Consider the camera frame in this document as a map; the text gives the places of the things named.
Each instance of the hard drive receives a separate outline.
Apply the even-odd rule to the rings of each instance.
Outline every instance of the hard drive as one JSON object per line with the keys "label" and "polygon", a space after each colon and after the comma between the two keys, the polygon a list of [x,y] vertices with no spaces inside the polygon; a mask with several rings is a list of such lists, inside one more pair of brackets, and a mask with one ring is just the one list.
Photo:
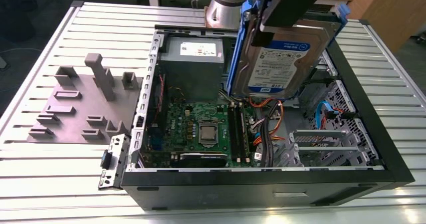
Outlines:
{"label": "hard drive", "polygon": [[240,58],[230,68],[227,92],[235,97],[290,98],[315,67],[340,24],[302,19],[288,28],[263,27],[263,32],[274,32],[264,47],[250,45],[254,25],[255,19],[251,19]]}

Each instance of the power supply label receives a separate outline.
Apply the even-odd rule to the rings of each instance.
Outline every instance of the power supply label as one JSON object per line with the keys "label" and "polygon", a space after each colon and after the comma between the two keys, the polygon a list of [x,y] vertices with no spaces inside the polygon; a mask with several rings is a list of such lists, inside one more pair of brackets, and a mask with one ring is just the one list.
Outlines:
{"label": "power supply label", "polygon": [[262,47],[247,82],[248,89],[260,93],[280,92],[296,71],[294,63],[304,57],[310,47],[308,43],[276,40]]}
{"label": "power supply label", "polygon": [[179,54],[184,56],[211,56],[215,57],[215,43],[188,43],[179,44]]}

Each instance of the cpu socket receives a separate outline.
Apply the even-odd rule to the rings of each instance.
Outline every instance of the cpu socket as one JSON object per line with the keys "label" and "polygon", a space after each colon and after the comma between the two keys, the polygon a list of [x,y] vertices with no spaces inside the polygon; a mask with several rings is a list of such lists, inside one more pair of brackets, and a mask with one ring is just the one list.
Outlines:
{"label": "cpu socket", "polygon": [[198,122],[198,143],[211,148],[219,143],[218,124],[212,122]]}

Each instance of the wooden cabinet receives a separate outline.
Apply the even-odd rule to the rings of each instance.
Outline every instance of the wooden cabinet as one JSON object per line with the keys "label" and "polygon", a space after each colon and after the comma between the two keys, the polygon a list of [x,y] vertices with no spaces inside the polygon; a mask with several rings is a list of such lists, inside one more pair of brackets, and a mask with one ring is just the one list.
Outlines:
{"label": "wooden cabinet", "polygon": [[352,0],[348,7],[348,18],[369,22],[392,52],[426,22],[426,0]]}

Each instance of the gray fixture plate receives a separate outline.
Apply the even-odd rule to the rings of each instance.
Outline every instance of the gray fixture plate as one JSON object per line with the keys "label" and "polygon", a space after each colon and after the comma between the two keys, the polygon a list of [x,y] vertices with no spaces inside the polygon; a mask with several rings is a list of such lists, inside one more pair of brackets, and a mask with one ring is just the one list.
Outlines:
{"label": "gray fixture plate", "polygon": [[[101,89],[95,86],[93,75],[78,75],[71,78],[71,86],[54,87],[51,96],[47,98],[46,105],[41,114],[46,113],[49,106],[67,106],[74,108],[74,113],[55,113],[58,117],[58,124],[39,124],[35,122],[31,128],[46,127],[51,130],[53,135],[46,138],[33,138],[27,136],[26,141],[34,143],[81,143],[81,144],[107,144],[110,137],[105,132],[106,125],[90,126],[86,122],[87,116],[103,116],[106,121],[111,121],[117,128],[119,121],[125,126],[126,132],[130,131],[131,121],[134,116],[135,105],[139,96],[139,87],[134,90],[125,90],[121,82],[121,77],[113,76],[113,92],[114,101],[106,101]],[[141,86],[142,78],[137,78],[138,86]],[[81,94],[79,99],[55,98],[54,94],[59,91],[75,90]],[[85,139],[82,137],[82,130],[98,129],[101,132],[101,139]]]}

